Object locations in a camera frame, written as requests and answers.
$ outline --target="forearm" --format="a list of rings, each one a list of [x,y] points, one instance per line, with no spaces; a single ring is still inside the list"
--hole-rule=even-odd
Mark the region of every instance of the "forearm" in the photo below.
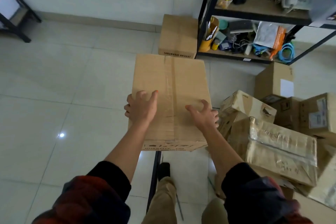
[[[145,121],[134,123],[105,158],[106,161],[118,166],[129,182],[133,179],[147,129],[148,123]]]
[[[206,128],[202,133],[207,140],[208,151],[216,167],[217,175],[222,181],[226,173],[243,160],[215,127]]]

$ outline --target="blue cable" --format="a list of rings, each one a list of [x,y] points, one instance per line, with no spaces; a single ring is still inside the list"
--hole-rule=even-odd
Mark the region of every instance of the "blue cable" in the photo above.
[[[286,49],[291,51],[291,53],[288,57],[284,57],[282,55],[282,52]],[[278,59],[283,61],[283,62],[291,62],[294,59],[294,57],[295,57],[295,49],[294,49],[294,45],[292,43],[284,44],[282,46],[282,49],[278,52]]]

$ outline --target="metal shelf frame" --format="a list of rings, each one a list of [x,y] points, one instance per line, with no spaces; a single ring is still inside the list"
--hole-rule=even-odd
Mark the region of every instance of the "metal shelf frame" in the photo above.
[[[21,38],[25,43],[30,43],[31,39],[23,33],[22,27],[26,23],[28,19],[35,19],[35,21],[41,23],[41,18],[30,8],[29,5],[24,0],[16,0],[20,4],[20,9],[16,12],[18,13],[20,10],[24,12],[22,18],[19,19],[17,23],[14,23],[12,19],[7,19],[0,13],[0,22],[5,26],[5,28],[1,28],[0,32],[8,32],[17,35]]]
[[[290,35],[295,35],[299,30],[301,30],[304,26],[309,26],[311,24],[311,20],[308,18],[295,18],[295,17],[288,17],[288,16],[275,16],[275,15],[268,15],[268,14],[260,14],[260,13],[253,13],[253,12],[245,12],[245,11],[238,11],[238,10],[224,10],[224,9],[217,9],[216,8],[217,0],[203,0],[201,10],[199,12],[198,21],[199,21],[199,29],[198,29],[198,39],[197,39],[197,54],[196,56],[209,56],[209,57],[218,57],[218,58],[226,58],[226,59],[233,59],[233,60],[241,60],[241,61],[251,61],[263,64],[270,64],[273,61],[265,59],[254,59],[253,57],[246,56],[234,56],[234,55],[220,55],[208,52],[199,52],[199,48],[205,34],[206,23],[210,21],[212,15],[215,16],[224,16],[224,17],[233,17],[238,19],[248,19],[248,20],[256,20],[256,21],[268,21],[268,22],[277,22],[277,23],[286,23],[295,25],[295,27],[287,33],[286,37]],[[314,44],[312,47],[307,49],[305,52],[301,53],[299,56],[295,57],[291,62],[286,63],[286,65],[291,65],[294,62],[298,61],[299,59],[303,58],[308,53],[315,50],[317,47],[324,44],[326,41],[331,39],[336,35],[336,26],[330,24],[324,24],[321,28],[326,29],[333,29],[330,35],[326,38],[322,39],[318,43]]]

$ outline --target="black sleeve cuff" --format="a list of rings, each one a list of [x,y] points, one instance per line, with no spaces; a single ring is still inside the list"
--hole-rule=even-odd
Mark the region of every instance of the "black sleeve cuff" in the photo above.
[[[228,197],[228,193],[234,187],[244,185],[260,176],[245,162],[239,163],[231,168],[222,182],[222,191]]]
[[[108,161],[99,162],[87,175],[99,177],[105,180],[125,202],[131,184],[124,172],[115,164]]]

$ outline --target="white label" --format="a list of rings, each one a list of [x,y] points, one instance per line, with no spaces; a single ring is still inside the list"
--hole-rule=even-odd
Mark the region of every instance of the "white label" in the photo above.
[[[263,101],[267,102],[267,103],[274,103],[277,102],[278,100],[280,100],[281,98],[277,97],[277,96],[268,96],[266,98],[263,99]]]
[[[285,98],[294,96],[294,82],[280,79],[280,95]]]
[[[327,109],[327,100],[326,98],[320,98],[319,100],[316,100],[317,102],[317,108],[319,111],[324,111]]]
[[[309,113],[309,128],[324,128],[326,126],[328,126],[326,111]]]

